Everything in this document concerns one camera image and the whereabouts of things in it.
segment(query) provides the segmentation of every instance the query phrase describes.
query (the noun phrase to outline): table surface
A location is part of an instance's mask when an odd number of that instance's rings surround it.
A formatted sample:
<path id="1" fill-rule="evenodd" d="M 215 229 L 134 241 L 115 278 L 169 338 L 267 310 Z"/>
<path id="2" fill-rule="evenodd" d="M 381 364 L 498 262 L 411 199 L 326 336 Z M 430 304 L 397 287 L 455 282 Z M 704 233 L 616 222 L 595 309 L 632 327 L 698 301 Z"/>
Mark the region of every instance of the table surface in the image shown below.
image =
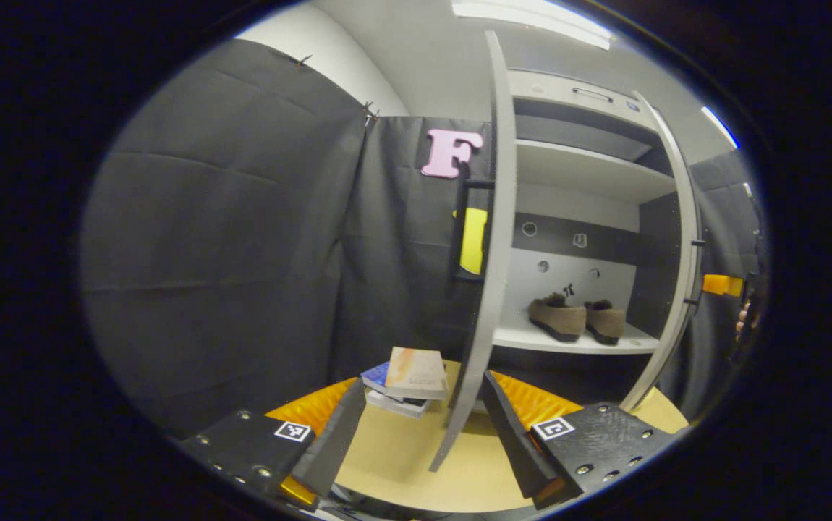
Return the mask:
<path id="1" fill-rule="evenodd" d="M 460 364 L 446 360 L 449 389 Z M 437 512 L 495 512 L 529 507 L 509 459 L 485 413 L 471 415 L 438 472 L 429 464 L 445 436 L 448 400 L 433 402 L 422 418 L 366 405 L 336 484 L 403 507 Z M 652 389 L 633 415 L 654 428 L 677 432 L 687 420 Z"/>

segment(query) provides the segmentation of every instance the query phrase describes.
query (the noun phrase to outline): book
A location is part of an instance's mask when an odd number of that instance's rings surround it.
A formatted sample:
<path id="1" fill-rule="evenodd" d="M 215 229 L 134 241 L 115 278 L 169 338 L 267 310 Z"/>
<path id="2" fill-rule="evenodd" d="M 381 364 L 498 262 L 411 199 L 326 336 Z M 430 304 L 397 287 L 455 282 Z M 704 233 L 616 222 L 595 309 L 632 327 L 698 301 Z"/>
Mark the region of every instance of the book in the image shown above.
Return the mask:
<path id="1" fill-rule="evenodd" d="M 426 409 L 429 408 L 429 400 L 422 400 L 422 405 L 413 405 L 412 403 L 397 402 L 395 399 L 384 396 L 375 389 L 369 389 L 365 395 L 365 399 L 371 405 L 385 409 L 386 411 L 396 412 L 397 415 L 405 415 L 410 418 L 422 418 Z"/>
<path id="2" fill-rule="evenodd" d="M 371 389 L 376 389 L 380 393 L 386 392 L 387 388 L 383 385 L 383 382 L 387 377 L 387 368 L 389 367 L 390 362 L 384 362 L 379 366 L 366 370 L 364 373 L 361 373 L 361 382 Z"/>
<path id="3" fill-rule="evenodd" d="M 436 350 L 394 347 L 384 379 L 384 394 L 393 398 L 445 399 L 449 382 Z"/>

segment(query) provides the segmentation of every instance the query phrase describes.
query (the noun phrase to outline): cabinet shelf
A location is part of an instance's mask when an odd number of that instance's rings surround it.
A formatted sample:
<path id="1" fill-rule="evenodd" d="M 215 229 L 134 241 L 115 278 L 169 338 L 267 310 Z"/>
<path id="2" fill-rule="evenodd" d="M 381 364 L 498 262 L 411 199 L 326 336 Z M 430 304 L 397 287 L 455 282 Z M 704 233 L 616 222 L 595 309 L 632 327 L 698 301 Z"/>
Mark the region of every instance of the cabinet shelf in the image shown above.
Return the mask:
<path id="1" fill-rule="evenodd" d="M 516 140 L 519 183 L 591 192 L 642 204 L 676 191 L 674 178 L 599 152 Z"/>
<path id="2" fill-rule="evenodd" d="M 616 346 L 598 343 L 589 331 L 581 334 L 576 342 L 561 342 L 529 322 L 527 311 L 506 309 L 500 315 L 499 325 L 493 334 L 493 344 L 522 350 L 539 350 L 539 352 L 645 354 L 654 352 L 658 340 L 627 323 L 624 334 Z"/>

